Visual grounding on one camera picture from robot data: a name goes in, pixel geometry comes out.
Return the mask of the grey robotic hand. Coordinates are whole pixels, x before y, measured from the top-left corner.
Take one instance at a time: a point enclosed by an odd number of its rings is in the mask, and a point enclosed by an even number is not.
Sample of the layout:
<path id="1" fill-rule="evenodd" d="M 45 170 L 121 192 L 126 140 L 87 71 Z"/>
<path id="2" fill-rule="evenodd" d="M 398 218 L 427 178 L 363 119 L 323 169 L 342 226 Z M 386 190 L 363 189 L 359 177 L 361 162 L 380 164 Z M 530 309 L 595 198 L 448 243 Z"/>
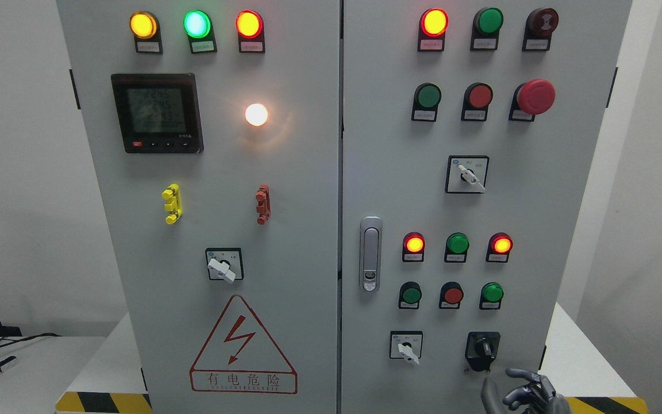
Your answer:
<path id="1" fill-rule="evenodd" d="M 556 392 L 546 375 L 524 369 L 506 369 L 505 374 L 513 379 L 526 380 L 526 384 L 511 390 L 501 397 L 494 380 L 486 378 L 480 398 L 486 413 L 504 413 L 504 407 L 516 411 L 525 406 L 523 413 L 571 413 L 567 399 Z"/>

